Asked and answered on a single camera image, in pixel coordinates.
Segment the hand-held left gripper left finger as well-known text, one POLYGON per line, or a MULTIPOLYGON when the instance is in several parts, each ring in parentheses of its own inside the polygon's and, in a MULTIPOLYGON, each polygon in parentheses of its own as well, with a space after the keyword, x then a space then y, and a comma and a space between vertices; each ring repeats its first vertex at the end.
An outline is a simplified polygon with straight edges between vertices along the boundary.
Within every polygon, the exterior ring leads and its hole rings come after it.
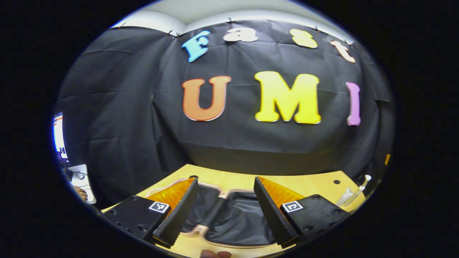
POLYGON ((128 233, 171 248, 193 209, 198 191, 198 179, 191 177, 146 198, 133 195, 103 214, 128 233))

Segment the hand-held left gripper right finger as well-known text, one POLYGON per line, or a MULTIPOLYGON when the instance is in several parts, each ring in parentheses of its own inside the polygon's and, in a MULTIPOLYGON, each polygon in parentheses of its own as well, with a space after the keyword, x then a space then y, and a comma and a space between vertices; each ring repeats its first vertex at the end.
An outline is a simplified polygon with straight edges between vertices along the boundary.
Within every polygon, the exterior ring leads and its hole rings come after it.
POLYGON ((311 241, 350 215, 319 194, 305 197, 263 177, 255 178, 254 192, 282 248, 311 241))

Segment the beige suitcase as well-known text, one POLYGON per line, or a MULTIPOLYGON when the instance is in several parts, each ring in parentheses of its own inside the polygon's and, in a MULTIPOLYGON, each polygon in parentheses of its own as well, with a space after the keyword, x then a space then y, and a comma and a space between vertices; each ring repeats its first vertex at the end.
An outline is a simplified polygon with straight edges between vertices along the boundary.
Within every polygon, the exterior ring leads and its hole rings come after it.
POLYGON ((200 249, 277 250, 259 201, 251 189, 223 190, 199 179, 198 194, 175 245, 175 252, 200 249))

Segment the white pump bottle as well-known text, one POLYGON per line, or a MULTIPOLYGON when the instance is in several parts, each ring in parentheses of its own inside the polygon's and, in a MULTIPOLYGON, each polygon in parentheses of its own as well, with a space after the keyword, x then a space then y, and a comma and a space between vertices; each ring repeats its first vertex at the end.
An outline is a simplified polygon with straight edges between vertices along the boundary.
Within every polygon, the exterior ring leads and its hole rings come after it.
POLYGON ((372 179, 372 177, 370 175, 365 175, 364 176, 364 182, 362 183, 361 186, 359 186, 359 188, 357 189, 357 191, 351 196, 349 197, 349 199, 346 201, 346 203, 344 203, 344 207, 348 207, 354 200, 357 199, 357 197, 363 193, 363 191, 365 190, 366 186, 368 185, 369 181, 372 179))

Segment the white tube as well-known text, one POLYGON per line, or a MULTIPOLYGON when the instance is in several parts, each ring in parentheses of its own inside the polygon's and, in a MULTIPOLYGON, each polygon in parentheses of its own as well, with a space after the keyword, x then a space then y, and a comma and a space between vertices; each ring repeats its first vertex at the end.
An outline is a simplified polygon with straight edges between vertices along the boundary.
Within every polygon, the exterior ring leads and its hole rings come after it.
POLYGON ((338 207, 343 206, 353 195, 354 192, 350 188, 346 188, 346 191, 344 191, 341 197, 335 202, 335 205, 338 207))

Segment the black backdrop cloth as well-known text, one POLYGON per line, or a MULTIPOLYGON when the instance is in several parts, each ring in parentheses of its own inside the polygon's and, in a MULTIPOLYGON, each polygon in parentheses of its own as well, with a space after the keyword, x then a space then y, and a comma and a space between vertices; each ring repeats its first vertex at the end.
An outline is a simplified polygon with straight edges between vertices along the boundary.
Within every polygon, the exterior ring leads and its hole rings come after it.
POLYGON ((255 175, 385 173, 394 98, 358 42, 295 23, 243 20, 178 38, 112 28, 59 92, 70 164, 109 207, 186 164, 255 175))

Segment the computer monitor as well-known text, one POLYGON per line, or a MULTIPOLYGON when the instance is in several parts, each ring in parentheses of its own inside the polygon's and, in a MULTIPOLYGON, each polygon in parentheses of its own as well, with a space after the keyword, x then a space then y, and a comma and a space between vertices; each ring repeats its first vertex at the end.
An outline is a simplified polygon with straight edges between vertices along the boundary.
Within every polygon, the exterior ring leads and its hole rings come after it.
POLYGON ((52 129, 56 156, 61 162, 69 163, 63 136, 63 112, 54 116, 52 129))

